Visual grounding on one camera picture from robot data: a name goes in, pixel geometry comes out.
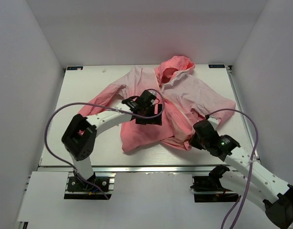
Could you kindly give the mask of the pink hooded zip jacket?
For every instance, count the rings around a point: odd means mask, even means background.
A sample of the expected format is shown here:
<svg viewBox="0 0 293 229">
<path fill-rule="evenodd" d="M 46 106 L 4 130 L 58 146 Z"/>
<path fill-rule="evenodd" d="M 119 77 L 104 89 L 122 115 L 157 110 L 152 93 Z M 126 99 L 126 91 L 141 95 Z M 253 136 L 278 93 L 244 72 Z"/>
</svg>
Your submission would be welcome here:
<svg viewBox="0 0 293 229">
<path fill-rule="evenodd" d="M 180 150 L 190 150 L 193 125 L 214 112 L 220 124 L 234 114 L 236 103 L 221 96 L 205 82 L 193 76 L 195 64 L 185 56 L 174 56 L 157 68 L 133 67 L 125 76 L 108 85 L 79 114 L 102 112 L 115 95 L 123 98 L 140 95 L 145 89 L 156 89 L 163 95 L 165 109 L 162 125 L 137 125 L 134 121 L 121 125 L 122 150 L 129 152 L 139 146 L 160 141 Z"/>
</svg>

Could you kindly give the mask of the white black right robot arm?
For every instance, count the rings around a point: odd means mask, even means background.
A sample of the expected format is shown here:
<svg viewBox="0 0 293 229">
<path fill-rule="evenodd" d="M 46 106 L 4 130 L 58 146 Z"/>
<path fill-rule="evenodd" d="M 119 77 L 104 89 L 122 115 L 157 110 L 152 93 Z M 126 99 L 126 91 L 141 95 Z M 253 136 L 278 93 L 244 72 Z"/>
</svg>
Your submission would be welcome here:
<svg viewBox="0 0 293 229">
<path fill-rule="evenodd" d="M 214 190 L 232 190 L 258 206 L 278 228 L 287 229 L 293 223 L 293 185 L 271 173 L 259 162 L 250 159 L 234 138 L 219 135 L 215 121 L 202 120 L 193 125 L 190 145 L 208 151 L 226 165 L 216 166 L 209 174 Z M 232 172 L 236 169 L 241 175 Z"/>
</svg>

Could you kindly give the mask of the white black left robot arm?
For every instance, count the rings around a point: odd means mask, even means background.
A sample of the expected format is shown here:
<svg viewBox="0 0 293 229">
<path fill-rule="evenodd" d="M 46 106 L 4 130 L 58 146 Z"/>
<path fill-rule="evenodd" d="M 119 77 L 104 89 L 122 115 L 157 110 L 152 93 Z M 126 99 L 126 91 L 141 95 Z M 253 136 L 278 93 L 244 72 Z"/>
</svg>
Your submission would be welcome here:
<svg viewBox="0 0 293 229">
<path fill-rule="evenodd" d="M 95 174 L 90 154 L 96 138 L 106 130 L 122 123 L 133 121 L 136 125 L 162 125 L 165 106 L 163 98 L 155 89 L 144 90 L 140 96 L 131 96 L 114 107 L 99 106 L 104 111 L 88 115 L 75 115 L 62 136 L 62 143 L 70 153 L 78 179 L 83 190 L 94 187 Z"/>
</svg>

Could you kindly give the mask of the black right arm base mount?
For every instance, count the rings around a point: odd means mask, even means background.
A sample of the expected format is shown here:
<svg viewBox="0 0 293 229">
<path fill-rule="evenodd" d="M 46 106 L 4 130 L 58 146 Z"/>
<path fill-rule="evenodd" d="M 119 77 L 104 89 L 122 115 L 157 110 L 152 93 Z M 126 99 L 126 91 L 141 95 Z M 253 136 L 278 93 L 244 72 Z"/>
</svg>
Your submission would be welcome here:
<svg viewBox="0 0 293 229">
<path fill-rule="evenodd" d="M 239 197 L 237 193 L 223 188 L 209 176 L 194 176 L 192 179 L 190 189 L 193 191 L 195 203 L 235 202 Z"/>
</svg>

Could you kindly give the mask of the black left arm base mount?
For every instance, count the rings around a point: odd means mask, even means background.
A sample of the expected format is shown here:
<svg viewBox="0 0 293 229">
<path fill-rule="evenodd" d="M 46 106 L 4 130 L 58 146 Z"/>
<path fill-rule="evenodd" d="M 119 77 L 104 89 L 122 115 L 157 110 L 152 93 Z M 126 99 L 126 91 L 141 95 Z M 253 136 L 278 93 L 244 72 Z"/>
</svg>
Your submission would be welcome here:
<svg viewBox="0 0 293 229">
<path fill-rule="evenodd" d="M 115 179 L 112 175 L 97 174 L 86 183 L 74 174 L 67 178 L 64 199 L 68 200 L 109 200 Z"/>
</svg>

